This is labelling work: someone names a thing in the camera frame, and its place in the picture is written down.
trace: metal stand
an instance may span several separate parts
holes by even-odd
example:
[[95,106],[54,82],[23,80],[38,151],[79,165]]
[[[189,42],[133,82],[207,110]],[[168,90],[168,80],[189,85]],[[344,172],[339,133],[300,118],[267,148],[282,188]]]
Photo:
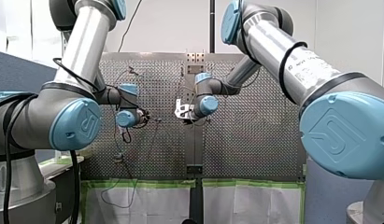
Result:
[[[194,89],[194,79],[199,73],[205,71],[204,53],[188,54],[186,63],[185,86]],[[189,90],[183,92],[183,101],[188,104],[195,98],[195,93]],[[189,179],[195,180],[195,188],[191,189],[190,219],[198,224],[204,223],[204,193],[203,193],[203,131],[204,121],[185,125],[186,133],[186,164]]]

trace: black cable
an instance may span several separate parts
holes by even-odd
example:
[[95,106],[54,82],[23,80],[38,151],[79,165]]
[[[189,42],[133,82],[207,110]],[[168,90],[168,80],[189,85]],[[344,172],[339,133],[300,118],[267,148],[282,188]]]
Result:
[[148,125],[149,120],[146,119],[141,126],[135,126],[133,129],[142,129],[145,128],[146,125]]
[[10,203],[10,192],[11,192],[11,181],[12,181],[12,167],[11,167],[11,150],[10,150],[10,136],[11,131],[15,125],[15,122],[23,109],[31,102],[33,99],[37,97],[36,94],[30,95],[26,98],[22,103],[17,112],[12,116],[10,123],[7,126],[7,130],[5,133],[5,152],[6,152],[6,186],[5,186],[5,198],[3,202],[3,222],[5,224],[9,224],[9,215],[8,215],[8,206]]
[[[150,144],[150,149],[149,149],[149,152],[148,152],[148,160],[149,160],[149,158],[150,158],[150,154],[151,154],[151,151],[152,151],[152,149],[153,149],[153,146],[155,145],[155,141],[156,141],[156,137],[157,137],[157,132],[158,132],[158,130],[159,130],[159,123],[160,123],[160,121],[157,121],[157,123],[156,123],[157,125],[156,125],[156,128],[155,128],[155,130],[154,130],[154,135],[153,135],[153,138],[152,138],[152,141],[151,141],[151,144]],[[129,174],[129,176],[130,176],[130,179],[133,179],[132,176],[131,176],[131,173],[129,172],[129,169],[128,169],[127,164],[126,164],[126,163],[124,163],[124,164],[125,164],[125,167],[126,167],[126,169],[127,169],[128,174]],[[138,179],[137,179],[137,180],[135,181],[135,183],[134,183],[134,186],[133,186],[133,194],[132,194],[131,202],[130,202],[128,205],[126,205],[126,206],[121,206],[121,205],[118,205],[118,204],[115,204],[115,203],[110,203],[110,202],[108,202],[108,201],[105,199],[105,197],[104,197],[104,193],[110,191],[111,189],[116,188],[116,186],[120,183],[120,181],[121,181],[121,180],[118,179],[118,180],[116,181],[116,183],[115,183],[113,186],[111,186],[111,187],[109,187],[109,188],[104,189],[103,191],[101,191],[101,200],[102,200],[104,203],[106,203],[106,204],[109,204],[109,205],[112,205],[112,206],[115,206],[115,207],[118,207],[118,208],[130,208],[130,207],[132,206],[132,204],[133,204],[133,201],[134,201],[135,191],[136,191],[136,185],[137,185],[137,183],[138,183]]]
[[109,86],[109,87],[115,89],[115,90],[119,93],[119,96],[121,97],[121,99],[123,99],[124,101],[126,101],[126,102],[129,103],[130,105],[133,105],[133,106],[135,106],[135,107],[138,108],[138,109],[141,109],[141,108],[139,107],[139,105],[134,104],[133,102],[131,102],[131,101],[125,99],[124,96],[121,94],[121,91],[119,90],[118,87],[115,87],[115,86],[112,86],[112,85],[107,85],[107,86]]
[[252,54],[250,53],[248,46],[247,46],[247,41],[245,40],[245,29],[244,29],[244,18],[243,18],[243,11],[244,11],[244,1],[243,0],[238,0],[238,8],[240,12],[240,28],[241,28],[241,39],[242,39],[242,44],[244,46],[244,50],[247,53],[248,57],[255,63],[260,64],[255,58],[253,58]]
[[73,72],[72,70],[70,70],[69,68],[67,68],[65,65],[63,65],[60,60],[61,58],[53,58],[52,59],[58,66],[60,66],[63,70],[65,70],[71,77],[74,77],[75,79],[78,79],[78,80],[81,80],[83,82],[85,82],[86,84],[88,84],[89,86],[91,86],[96,92],[99,92],[99,88],[97,86],[95,86],[93,83],[91,83],[91,81],[85,79],[84,77],[81,77],[79,75],[77,75],[75,72]]
[[75,184],[75,200],[73,204],[71,224],[77,224],[78,208],[80,203],[80,179],[78,176],[78,157],[76,156],[76,152],[74,150],[70,151],[70,158],[72,159],[73,177],[74,177],[74,184]]
[[261,67],[258,69],[258,72],[257,72],[255,78],[249,84],[242,86],[241,89],[247,88],[247,87],[251,86],[253,83],[255,83],[255,81],[258,79],[260,73],[261,73]]
[[128,128],[125,128],[125,133],[122,133],[121,134],[121,137],[122,137],[122,141],[125,142],[126,144],[129,144],[132,142],[132,138],[131,138],[131,135],[130,135],[130,131],[128,130]]
[[124,35],[122,35],[121,44],[119,46],[118,52],[120,52],[120,50],[122,48],[122,44],[124,43],[125,36],[128,34],[128,31],[130,31],[131,24],[133,24],[134,17],[136,15],[136,12],[139,10],[139,6],[141,5],[141,3],[142,3],[142,0],[139,0],[138,5],[136,6],[136,9],[134,11],[134,14],[133,14],[133,16],[130,19],[130,23],[128,23],[127,30],[124,32]]
[[285,81],[284,81],[284,73],[285,73],[285,64],[288,61],[288,58],[291,56],[294,49],[297,49],[299,47],[305,47],[307,48],[307,43],[305,42],[297,42],[295,43],[290,49],[288,49],[285,52],[284,57],[282,58],[281,64],[279,65],[279,71],[278,71],[278,82],[279,86],[282,89],[282,92],[285,94],[285,96],[296,105],[294,100],[292,99],[291,95],[288,93],[287,88],[285,87]]

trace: robotic arm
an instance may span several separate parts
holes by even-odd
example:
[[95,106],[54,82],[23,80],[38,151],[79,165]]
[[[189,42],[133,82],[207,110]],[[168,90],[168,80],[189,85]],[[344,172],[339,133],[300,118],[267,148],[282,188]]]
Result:
[[347,178],[384,179],[384,88],[357,72],[342,73],[291,36],[290,15],[276,7],[231,3],[221,38],[246,56],[225,80],[203,73],[189,116],[200,119],[218,108],[214,95],[238,94],[260,66],[300,106],[303,145],[321,167]]
[[[107,33],[117,21],[125,19],[123,3],[50,0],[54,23],[68,34],[64,57],[55,60],[60,68],[54,80],[45,83],[38,95],[0,92],[0,223],[8,181],[7,146],[13,174],[9,194],[11,222],[53,223],[55,186],[43,179],[34,157],[35,149],[85,148],[100,129],[99,105],[119,106],[116,120],[121,128],[148,122],[147,111],[136,104],[137,86],[107,87],[98,68]],[[44,216],[27,217],[28,205]]]

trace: perforated metal panel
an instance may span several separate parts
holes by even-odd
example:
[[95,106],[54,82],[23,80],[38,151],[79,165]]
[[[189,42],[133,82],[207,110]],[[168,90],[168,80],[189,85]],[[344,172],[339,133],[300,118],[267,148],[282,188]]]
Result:
[[[207,55],[207,71],[224,78],[241,58]],[[219,99],[205,131],[204,177],[303,180],[298,107],[265,69],[239,95]]]
[[128,177],[113,157],[125,151],[127,165],[134,177],[148,179],[184,178],[185,134],[176,119],[175,96],[183,85],[183,54],[119,53],[103,56],[100,64],[104,80],[109,85],[135,83],[137,103],[150,112],[153,119],[143,129],[130,129],[132,143],[125,144],[119,132],[114,141],[115,121],[109,105],[102,105],[103,124],[92,143],[92,157],[82,167],[86,179]]
[[[225,77],[241,58],[241,55],[206,54],[206,70],[214,77]],[[103,56],[101,69],[106,83],[136,83],[138,104],[154,119],[162,120],[153,121],[144,129],[131,129],[133,141],[128,145],[116,135],[134,177],[187,177],[186,127],[174,115],[176,95],[182,94],[179,87],[185,84],[187,63],[185,54],[109,53]],[[240,95],[227,99],[219,96],[219,99],[220,109],[210,117],[204,133],[193,136],[196,141],[204,141],[203,177],[301,180],[306,154],[299,147],[298,110],[285,99],[265,71]],[[105,105],[103,127],[91,145],[92,156],[83,164],[83,178],[127,177],[113,161],[113,156],[119,153],[114,128],[113,112]]]

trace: metal bracket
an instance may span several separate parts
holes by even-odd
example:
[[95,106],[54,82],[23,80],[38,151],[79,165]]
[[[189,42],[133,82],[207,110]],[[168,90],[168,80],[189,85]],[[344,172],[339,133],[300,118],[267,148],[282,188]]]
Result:
[[175,115],[179,119],[197,119],[193,116],[192,111],[194,110],[194,105],[183,105],[182,99],[177,99]]
[[186,168],[186,172],[188,175],[202,175],[203,174],[203,165],[193,164],[188,165]]

